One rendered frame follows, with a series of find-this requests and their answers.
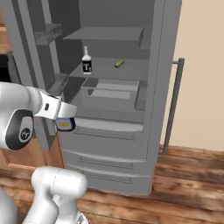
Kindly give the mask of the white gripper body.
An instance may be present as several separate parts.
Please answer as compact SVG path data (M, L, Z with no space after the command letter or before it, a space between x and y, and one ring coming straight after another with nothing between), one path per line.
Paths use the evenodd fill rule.
M75 117L77 112L77 107L66 103L66 102L61 102L60 107L59 107L59 113L57 114L58 118L72 118Z

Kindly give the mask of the black appliance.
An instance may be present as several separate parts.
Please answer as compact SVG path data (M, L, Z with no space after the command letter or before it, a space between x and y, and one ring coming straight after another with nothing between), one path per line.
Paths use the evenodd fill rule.
M12 83L13 77L10 72L12 52L0 53L0 81Z

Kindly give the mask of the black white condiment bottle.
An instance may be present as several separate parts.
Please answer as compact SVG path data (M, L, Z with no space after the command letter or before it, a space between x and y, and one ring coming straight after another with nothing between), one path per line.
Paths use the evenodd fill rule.
M88 47L86 45L84 46L84 55L81 62L83 73L90 75L92 73L92 57L88 54Z

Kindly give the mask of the grey fridge shelf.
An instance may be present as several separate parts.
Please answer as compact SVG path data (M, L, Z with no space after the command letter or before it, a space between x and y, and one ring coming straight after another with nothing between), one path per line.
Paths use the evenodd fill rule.
M82 27L65 39L138 41L142 32L143 29L137 27Z
M124 63L116 68L119 59L92 59L91 77L128 81L146 81L149 72L149 61L146 59L125 59Z

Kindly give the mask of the tall grey freezer drawer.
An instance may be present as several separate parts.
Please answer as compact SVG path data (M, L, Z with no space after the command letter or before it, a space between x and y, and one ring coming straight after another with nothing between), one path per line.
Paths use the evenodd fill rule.
M76 129L59 134L63 150L107 158L145 160L144 126L76 118Z

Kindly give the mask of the grey fridge door with bins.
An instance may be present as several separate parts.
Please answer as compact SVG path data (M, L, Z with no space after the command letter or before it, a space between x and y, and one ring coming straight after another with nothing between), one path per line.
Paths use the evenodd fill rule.
M12 83L40 88L63 101L68 75L60 72L50 47L62 35L62 27L45 21L49 13L47 0L0 0L0 10L11 44ZM57 129L55 121L39 116L33 121L33 134L37 133L44 146L50 147L49 130Z

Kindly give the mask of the grey fridge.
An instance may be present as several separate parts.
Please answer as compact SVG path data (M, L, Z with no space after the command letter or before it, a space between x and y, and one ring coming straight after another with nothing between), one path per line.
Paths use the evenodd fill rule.
M0 0L12 80L77 108L59 140L66 168L94 189L146 194L163 126L182 0Z

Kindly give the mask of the grey fridge crisper drawer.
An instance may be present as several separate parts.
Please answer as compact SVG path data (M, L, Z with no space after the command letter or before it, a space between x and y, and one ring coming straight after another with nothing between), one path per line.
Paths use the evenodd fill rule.
M103 109L134 112L140 82L87 78L73 103L80 109Z

